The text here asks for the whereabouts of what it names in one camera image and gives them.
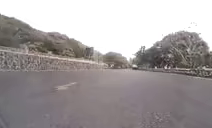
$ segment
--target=stone wall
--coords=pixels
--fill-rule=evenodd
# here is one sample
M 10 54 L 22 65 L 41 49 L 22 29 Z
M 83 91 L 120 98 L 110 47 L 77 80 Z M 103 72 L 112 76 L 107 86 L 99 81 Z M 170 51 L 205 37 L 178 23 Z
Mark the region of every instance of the stone wall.
M 103 64 L 98 64 L 93 61 L 0 50 L 0 71 L 47 71 L 101 68 L 104 68 Z
M 140 68 L 140 70 L 152 72 L 175 73 L 189 76 L 197 76 L 204 78 L 212 78 L 212 69 L 153 69 L 153 68 Z

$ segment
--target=road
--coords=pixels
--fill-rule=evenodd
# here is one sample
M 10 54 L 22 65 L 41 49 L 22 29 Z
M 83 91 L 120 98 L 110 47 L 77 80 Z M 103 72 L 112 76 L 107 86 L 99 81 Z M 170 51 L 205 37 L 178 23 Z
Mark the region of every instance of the road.
M 212 128 L 212 80 L 132 70 L 0 72 L 0 122 L 3 128 Z

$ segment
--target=overcast sky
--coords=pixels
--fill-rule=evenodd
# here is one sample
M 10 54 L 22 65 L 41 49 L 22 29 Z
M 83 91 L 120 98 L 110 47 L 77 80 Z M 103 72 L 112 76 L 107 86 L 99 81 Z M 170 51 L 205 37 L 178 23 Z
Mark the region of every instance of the overcast sky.
M 0 0 L 0 13 L 102 53 L 131 57 L 179 30 L 201 33 L 212 50 L 212 0 Z

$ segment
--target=tree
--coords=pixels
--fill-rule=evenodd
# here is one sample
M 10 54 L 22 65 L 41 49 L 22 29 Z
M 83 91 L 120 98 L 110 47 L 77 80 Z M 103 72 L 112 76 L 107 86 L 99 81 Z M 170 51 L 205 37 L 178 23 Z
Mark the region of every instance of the tree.
M 195 32 L 179 31 L 165 36 L 141 56 L 136 56 L 141 63 L 151 66 L 195 68 L 205 65 L 205 55 L 209 47 Z
M 120 53 L 116 52 L 108 52 L 103 56 L 103 62 L 108 64 L 109 66 L 114 67 L 127 67 L 128 61 L 122 56 Z

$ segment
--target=retaining wall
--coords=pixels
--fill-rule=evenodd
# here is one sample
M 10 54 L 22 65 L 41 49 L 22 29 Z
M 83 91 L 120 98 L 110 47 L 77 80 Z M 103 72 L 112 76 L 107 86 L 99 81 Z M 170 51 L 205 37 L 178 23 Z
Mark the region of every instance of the retaining wall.
M 104 64 L 98 64 L 93 61 L 0 50 L 0 71 L 46 71 L 102 68 L 104 68 Z

